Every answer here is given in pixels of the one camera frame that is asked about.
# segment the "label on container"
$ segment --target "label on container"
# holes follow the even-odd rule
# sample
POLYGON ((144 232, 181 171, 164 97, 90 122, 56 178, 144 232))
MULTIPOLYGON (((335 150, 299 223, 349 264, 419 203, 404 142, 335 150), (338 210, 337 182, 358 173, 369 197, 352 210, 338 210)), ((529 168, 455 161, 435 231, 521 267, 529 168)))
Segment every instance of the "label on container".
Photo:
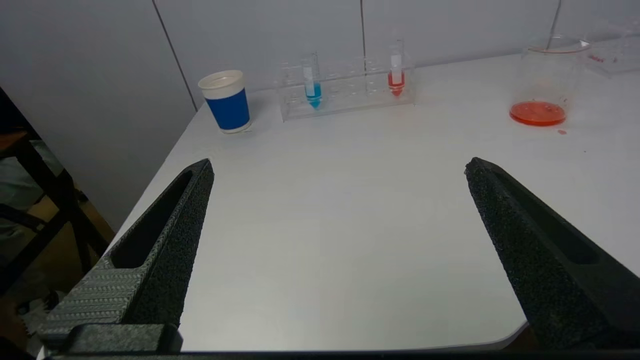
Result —
POLYGON ((391 80, 394 84, 402 82, 402 55, 391 55, 391 80))
POLYGON ((305 92, 307 96, 316 96, 314 89, 314 70, 312 67, 303 67, 302 74, 305 77, 305 92))

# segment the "blue liquid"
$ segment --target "blue liquid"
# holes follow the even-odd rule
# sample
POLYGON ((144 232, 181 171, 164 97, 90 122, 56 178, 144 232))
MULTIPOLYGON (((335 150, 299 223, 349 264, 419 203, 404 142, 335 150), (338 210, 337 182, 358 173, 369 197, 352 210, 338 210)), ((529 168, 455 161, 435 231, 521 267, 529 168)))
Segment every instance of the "blue liquid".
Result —
POLYGON ((318 106, 320 106, 320 102, 322 102, 322 89, 320 88, 320 83, 317 81, 314 82, 314 94, 315 95, 313 96, 309 96, 305 92, 305 95, 307 95, 307 101, 309 102, 309 104, 313 106, 314 109, 318 109, 318 106))

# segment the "textured gripper surface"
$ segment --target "textured gripper surface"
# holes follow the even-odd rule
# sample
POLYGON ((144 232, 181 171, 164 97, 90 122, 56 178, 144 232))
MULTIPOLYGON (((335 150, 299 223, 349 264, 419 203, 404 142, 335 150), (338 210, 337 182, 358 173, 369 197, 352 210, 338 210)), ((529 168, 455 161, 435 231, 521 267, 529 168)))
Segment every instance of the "textured gripper surface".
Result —
POLYGON ((497 165, 474 158, 465 174, 541 345, 640 344, 640 280, 632 272, 497 165))
POLYGON ((53 309, 38 329, 59 348, 85 323, 179 325, 214 174, 209 160, 185 168, 53 309))

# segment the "chair leg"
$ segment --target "chair leg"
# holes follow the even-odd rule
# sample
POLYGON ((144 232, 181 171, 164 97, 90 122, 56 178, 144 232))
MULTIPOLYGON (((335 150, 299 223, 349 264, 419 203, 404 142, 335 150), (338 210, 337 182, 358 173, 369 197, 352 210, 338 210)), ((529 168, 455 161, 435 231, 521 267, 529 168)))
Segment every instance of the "chair leg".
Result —
POLYGON ((36 184, 51 198, 58 209, 67 214, 74 225, 74 232, 76 229, 82 229, 80 234, 76 233, 76 236, 82 236, 82 240, 86 241, 98 256, 101 256, 107 249, 108 243, 78 206, 73 192, 73 180, 71 180, 67 171, 64 170, 59 179, 56 179, 56 176, 49 170, 40 154, 29 142, 24 142, 22 146, 16 149, 15 155, 20 164, 27 170, 36 184), (71 193, 71 196, 65 195, 65 192, 71 193))
POLYGON ((82 239, 84 238, 84 231, 79 231, 75 225, 73 225, 74 234, 76 238, 76 247, 78 248, 78 256, 80 257, 80 265, 82 267, 82 273, 86 274, 91 270, 91 257, 89 255, 89 248, 87 247, 87 243, 82 239))
POLYGON ((66 214, 58 211, 51 221, 11 260, 11 263, 0 274, 0 296, 9 290, 20 274, 40 255, 66 223, 66 214))

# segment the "white wall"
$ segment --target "white wall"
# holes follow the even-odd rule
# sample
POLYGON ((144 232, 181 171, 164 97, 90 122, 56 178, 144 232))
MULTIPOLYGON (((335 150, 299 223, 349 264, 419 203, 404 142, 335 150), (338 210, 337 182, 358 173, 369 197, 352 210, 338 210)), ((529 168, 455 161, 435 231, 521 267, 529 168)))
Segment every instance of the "white wall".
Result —
POLYGON ((548 36, 558 0, 364 0, 367 55, 395 37, 417 65, 518 53, 548 36))
POLYGON ((362 56, 359 0, 156 0, 196 105, 198 80, 244 72, 247 90, 272 88, 278 64, 362 56))
POLYGON ((640 20, 639 0, 563 0, 556 33, 601 40, 611 35, 607 24, 621 26, 640 20))
POLYGON ((113 229, 195 113, 151 1, 1 1, 0 86, 113 229))

